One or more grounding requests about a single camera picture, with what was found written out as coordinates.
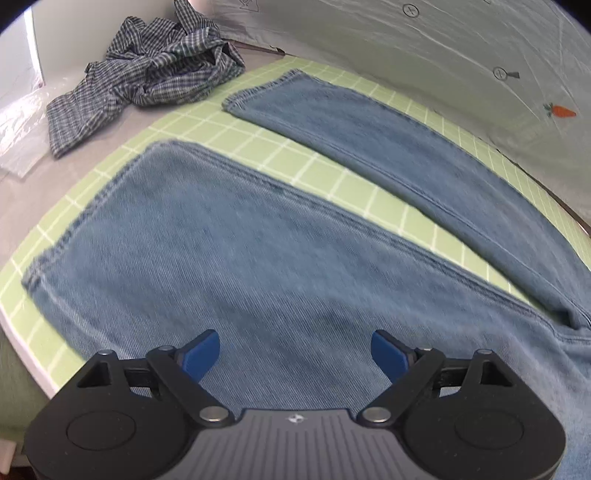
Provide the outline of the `blue denim jeans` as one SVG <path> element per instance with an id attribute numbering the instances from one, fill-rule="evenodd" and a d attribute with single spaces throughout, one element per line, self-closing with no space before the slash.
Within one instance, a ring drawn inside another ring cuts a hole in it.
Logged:
<path id="1" fill-rule="evenodd" d="M 402 198 L 511 295 L 407 239 L 197 143 L 127 163 L 22 284 L 86 359 L 31 423 L 41 479 L 586 479 L 590 272 L 518 190 L 427 126 L 293 70 L 226 112 Z M 215 330 L 198 425 L 145 355 Z M 446 361 L 394 425 L 376 330 Z"/>

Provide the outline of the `clear plastic bag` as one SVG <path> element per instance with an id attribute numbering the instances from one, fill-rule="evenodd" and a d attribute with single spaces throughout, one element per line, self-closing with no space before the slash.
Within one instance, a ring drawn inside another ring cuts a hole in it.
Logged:
<path id="1" fill-rule="evenodd" d="M 51 91 L 33 66 L 19 73 L 9 93 L 23 93 L 1 108 L 1 171 L 23 179 L 49 152 L 46 108 Z"/>

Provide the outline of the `blue checked shirt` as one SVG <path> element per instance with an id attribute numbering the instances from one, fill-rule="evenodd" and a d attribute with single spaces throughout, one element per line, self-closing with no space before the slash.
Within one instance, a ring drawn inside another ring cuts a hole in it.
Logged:
<path id="1" fill-rule="evenodd" d="M 59 159 L 123 110 L 197 102 L 245 73 L 245 61 L 218 26 L 190 2 L 175 1 L 174 21 L 127 17 L 103 60 L 47 106 L 49 146 Z"/>

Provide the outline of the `grey carrot print storage bag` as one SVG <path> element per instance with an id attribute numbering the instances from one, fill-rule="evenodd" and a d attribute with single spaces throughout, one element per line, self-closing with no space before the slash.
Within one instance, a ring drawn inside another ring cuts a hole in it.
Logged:
<path id="1" fill-rule="evenodd" d="M 198 1 L 225 36 L 394 87 L 590 216 L 590 32 L 554 1 Z"/>

